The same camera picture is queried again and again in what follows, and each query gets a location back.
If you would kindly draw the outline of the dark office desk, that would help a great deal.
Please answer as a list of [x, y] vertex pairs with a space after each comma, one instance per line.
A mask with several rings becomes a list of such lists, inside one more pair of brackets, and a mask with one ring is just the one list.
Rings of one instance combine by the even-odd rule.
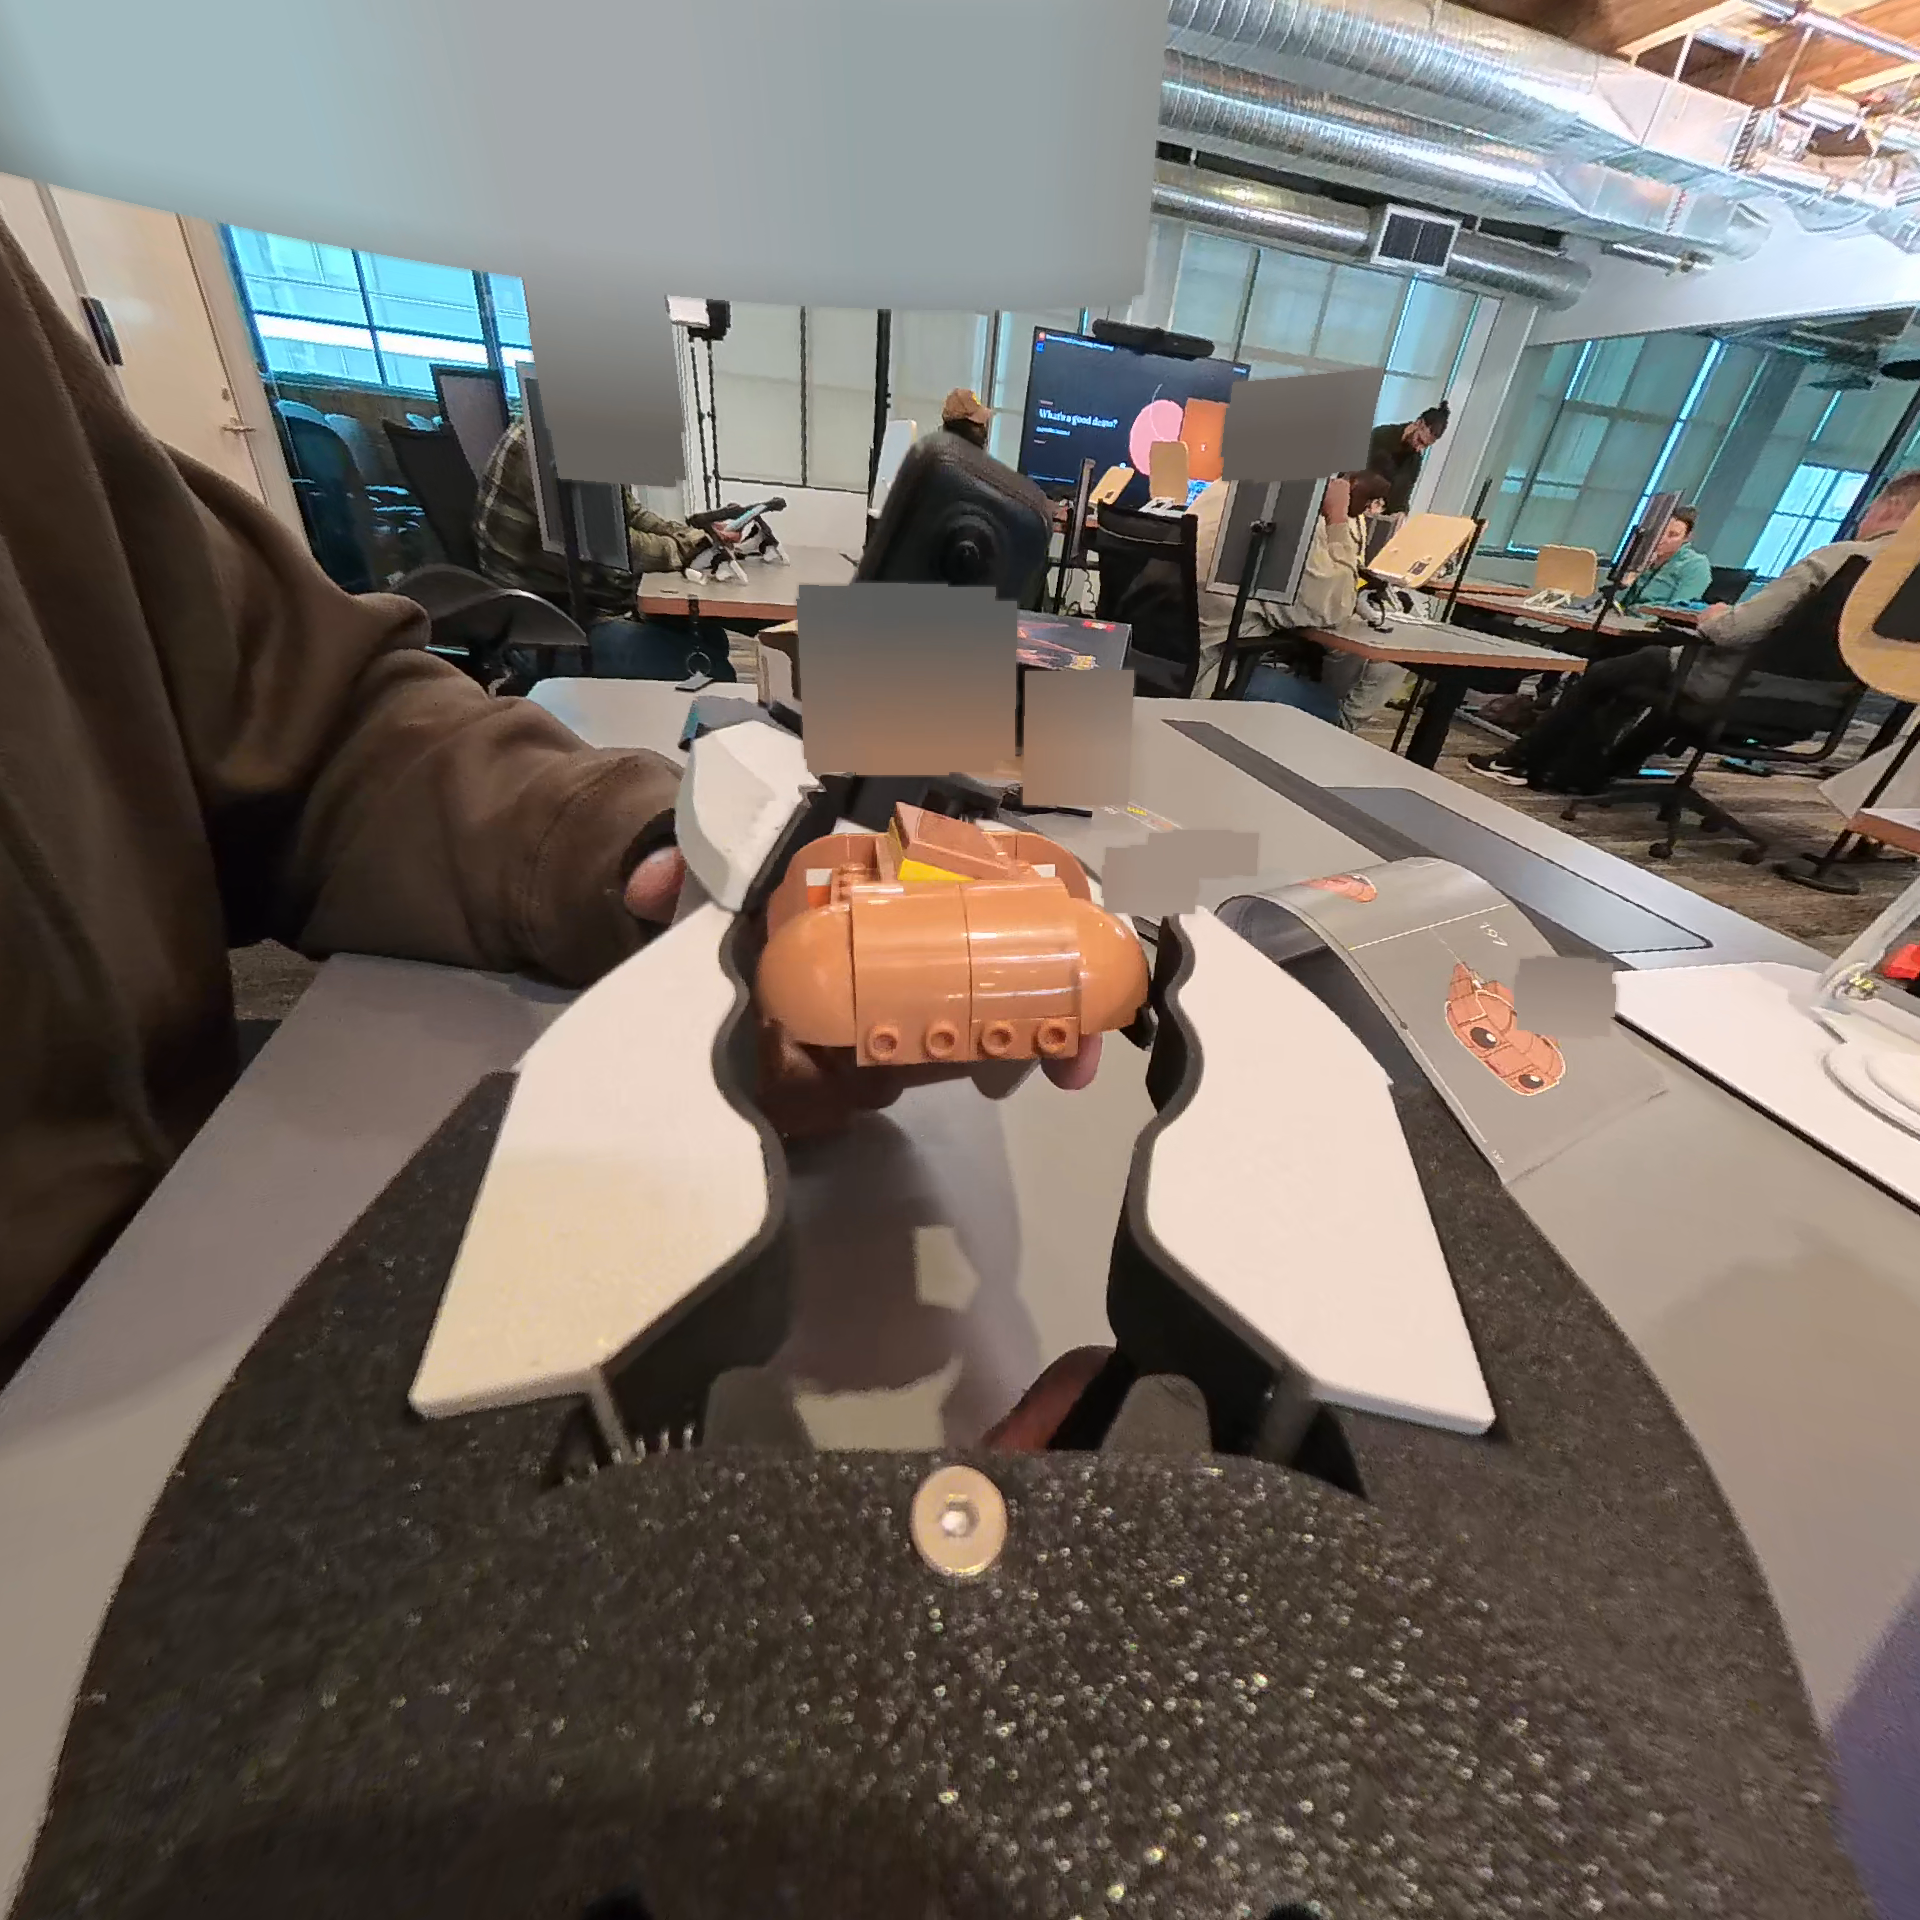
[[1590, 667], [1587, 658], [1553, 647], [1418, 619], [1393, 621], [1386, 631], [1308, 629], [1305, 635], [1345, 655], [1401, 664], [1428, 685], [1407, 746], [1407, 759], [1428, 770], [1448, 747], [1455, 716], [1474, 677], [1582, 674]]

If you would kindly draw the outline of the printed lego set box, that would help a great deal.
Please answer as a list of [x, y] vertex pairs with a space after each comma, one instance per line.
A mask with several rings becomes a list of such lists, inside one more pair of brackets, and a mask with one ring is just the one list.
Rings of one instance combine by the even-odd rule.
[[1078, 614], [1017, 613], [1017, 671], [1121, 669], [1129, 661], [1131, 627]]

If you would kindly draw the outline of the brown lego assembly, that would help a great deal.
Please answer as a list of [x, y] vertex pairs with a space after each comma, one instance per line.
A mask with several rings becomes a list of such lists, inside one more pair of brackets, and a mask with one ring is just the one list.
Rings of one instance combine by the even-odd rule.
[[[980, 877], [902, 885], [905, 848], [937, 848]], [[1136, 1021], [1148, 962], [1068, 848], [898, 803], [883, 832], [791, 854], [755, 999], [794, 1043], [851, 1048], [867, 1067], [1055, 1063]]]

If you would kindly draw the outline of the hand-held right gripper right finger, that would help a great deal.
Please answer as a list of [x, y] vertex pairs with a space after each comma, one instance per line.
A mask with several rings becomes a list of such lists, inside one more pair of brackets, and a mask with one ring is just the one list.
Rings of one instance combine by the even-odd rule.
[[1110, 1317], [1142, 1374], [1193, 1380], [1217, 1436], [1351, 1407], [1484, 1436], [1497, 1410], [1388, 1069], [1208, 910], [1168, 919], [1154, 1117], [1136, 1140]]

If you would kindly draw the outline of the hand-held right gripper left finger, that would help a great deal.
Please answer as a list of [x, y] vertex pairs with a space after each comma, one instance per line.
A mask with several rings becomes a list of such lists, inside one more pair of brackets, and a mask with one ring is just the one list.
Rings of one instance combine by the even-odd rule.
[[784, 1157], [747, 1112], [740, 931], [698, 903], [527, 1048], [415, 1413], [586, 1399], [596, 1421], [698, 1421], [713, 1378], [778, 1352]]

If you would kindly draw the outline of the white flat stand base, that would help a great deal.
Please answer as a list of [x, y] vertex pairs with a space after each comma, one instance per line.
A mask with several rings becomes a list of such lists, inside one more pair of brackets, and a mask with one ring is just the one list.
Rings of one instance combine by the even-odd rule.
[[1772, 962], [1616, 974], [1616, 1012], [1718, 1086], [1868, 1182], [1919, 1204], [1919, 1140], [1870, 1111], [1827, 1064], [1836, 1036], [1816, 1020], [1817, 975]]

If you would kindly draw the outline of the silver ventilation duct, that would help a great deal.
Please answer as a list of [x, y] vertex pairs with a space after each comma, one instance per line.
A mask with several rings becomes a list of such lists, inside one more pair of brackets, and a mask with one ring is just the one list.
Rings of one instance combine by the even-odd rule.
[[1745, 100], [1682, 80], [1726, 16], [1865, 42], [1862, 16], [1682, 4], [1667, 66], [1463, 4], [1168, 4], [1159, 131], [1191, 154], [1562, 232], [1615, 264], [1579, 316], [1625, 330], [1628, 275], [1706, 293], [1643, 316], [1761, 319], [1916, 298], [1916, 45], [1891, 87], [1816, 77]]

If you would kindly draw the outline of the person's left forearm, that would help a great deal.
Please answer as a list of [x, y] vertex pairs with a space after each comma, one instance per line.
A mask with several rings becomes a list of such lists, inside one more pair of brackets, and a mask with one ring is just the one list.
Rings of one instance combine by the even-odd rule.
[[3, 242], [10, 1376], [239, 1075], [230, 951], [584, 987], [675, 914], [679, 770], [339, 588], [130, 413]]

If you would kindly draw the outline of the lego instruction booklet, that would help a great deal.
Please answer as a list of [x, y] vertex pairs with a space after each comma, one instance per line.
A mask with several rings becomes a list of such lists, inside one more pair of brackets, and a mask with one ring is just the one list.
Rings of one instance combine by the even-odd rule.
[[1351, 866], [1217, 914], [1278, 964], [1328, 962], [1319, 984], [1369, 999], [1504, 1182], [1664, 1092], [1616, 1024], [1615, 964], [1559, 956], [1446, 859]]

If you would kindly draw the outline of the wall display screen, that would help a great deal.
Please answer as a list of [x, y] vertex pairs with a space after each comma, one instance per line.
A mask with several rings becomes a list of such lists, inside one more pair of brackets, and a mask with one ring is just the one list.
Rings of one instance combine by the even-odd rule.
[[1049, 494], [1124, 467], [1145, 472], [1162, 442], [1190, 447], [1190, 477], [1222, 477], [1228, 400], [1251, 368], [1215, 357], [1142, 352], [1088, 334], [1035, 326], [1024, 395], [1020, 472]]

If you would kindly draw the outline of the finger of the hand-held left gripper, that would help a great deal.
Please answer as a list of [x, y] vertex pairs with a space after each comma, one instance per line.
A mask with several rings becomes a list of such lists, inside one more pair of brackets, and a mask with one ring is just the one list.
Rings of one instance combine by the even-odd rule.
[[774, 723], [696, 736], [679, 783], [678, 839], [705, 899], [738, 914], [817, 792], [801, 738]]

